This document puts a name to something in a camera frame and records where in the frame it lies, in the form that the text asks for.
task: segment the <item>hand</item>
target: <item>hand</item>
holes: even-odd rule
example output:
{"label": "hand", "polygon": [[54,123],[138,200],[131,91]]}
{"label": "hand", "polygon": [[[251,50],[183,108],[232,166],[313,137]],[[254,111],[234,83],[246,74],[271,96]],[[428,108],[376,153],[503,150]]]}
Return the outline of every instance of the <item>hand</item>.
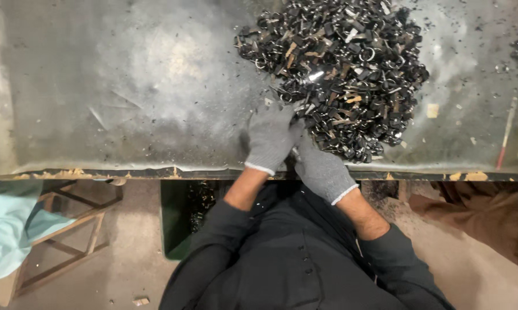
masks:
{"label": "hand", "polygon": [[291,117],[295,114],[292,105],[282,108],[276,102],[271,106],[261,104],[255,112],[249,122],[251,151],[245,165],[274,175],[299,140],[305,125],[300,121],[290,127]]}
{"label": "hand", "polygon": [[295,165],[295,171],[305,186],[332,206],[358,187],[343,161],[334,154],[318,150],[306,131],[301,136],[297,150],[300,161]]}

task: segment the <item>black sleeve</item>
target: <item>black sleeve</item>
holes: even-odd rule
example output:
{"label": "black sleeve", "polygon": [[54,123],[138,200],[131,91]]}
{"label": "black sleeve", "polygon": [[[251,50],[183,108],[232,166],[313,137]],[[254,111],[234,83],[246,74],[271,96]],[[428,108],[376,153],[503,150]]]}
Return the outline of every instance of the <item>black sleeve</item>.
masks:
{"label": "black sleeve", "polygon": [[435,285],[428,265],[416,256],[411,240],[396,225],[391,224],[378,239],[359,244],[382,287],[408,308],[454,309]]}
{"label": "black sleeve", "polygon": [[159,309],[192,309],[211,281],[226,270],[251,226],[249,212],[219,201],[192,238],[190,254],[171,275]]}

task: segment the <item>light blue cloth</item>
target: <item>light blue cloth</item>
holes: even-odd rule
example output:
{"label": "light blue cloth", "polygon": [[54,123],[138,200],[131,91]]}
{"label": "light blue cloth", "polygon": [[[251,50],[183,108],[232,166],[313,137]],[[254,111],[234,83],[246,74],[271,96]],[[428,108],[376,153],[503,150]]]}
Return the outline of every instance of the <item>light blue cloth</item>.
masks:
{"label": "light blue cloth", "polygon": [[35,207],[42,189],[42,180],[0,181],[0,278],[21,265],[32,241],[75,221]]}

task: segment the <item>brown cloth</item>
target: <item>brown cloth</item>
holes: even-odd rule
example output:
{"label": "brown cloth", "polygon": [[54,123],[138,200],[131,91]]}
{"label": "brown cloth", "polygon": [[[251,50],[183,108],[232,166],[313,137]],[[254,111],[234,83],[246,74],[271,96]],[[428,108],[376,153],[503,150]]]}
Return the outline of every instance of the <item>brown cloth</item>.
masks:
{"label": "brown cloth", "polygon": [[417,214],[460,229],[518,265],[518,184],[433,182],[446,202],[410,197]]}

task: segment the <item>metal surface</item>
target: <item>metal surface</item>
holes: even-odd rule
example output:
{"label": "metal surface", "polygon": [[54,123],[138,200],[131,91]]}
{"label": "metal surface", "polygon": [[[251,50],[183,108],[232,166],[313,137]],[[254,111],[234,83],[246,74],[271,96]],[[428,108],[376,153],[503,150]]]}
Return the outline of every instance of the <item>metal surface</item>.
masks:
{"label": "metal surface", "polygon": [[[386,147],[383,159],[351,168],[495,172],[518,98],[509,46],[518,0],[414,2],[397,4],[417,8],[411,17],[435,27],[422,33],[420,60],[431,78],[402,136],[406,148]],[[279,5],[1,0],[0,175],[241,169],[250,109],[264,100],[270,77],[237,56],[234,28]],[[496,73],[502,61],[510,70]],[[437,118],[427,117],[429,104],[439,105]],[[501,172],[518,173],[517,149],[518,101]]]}

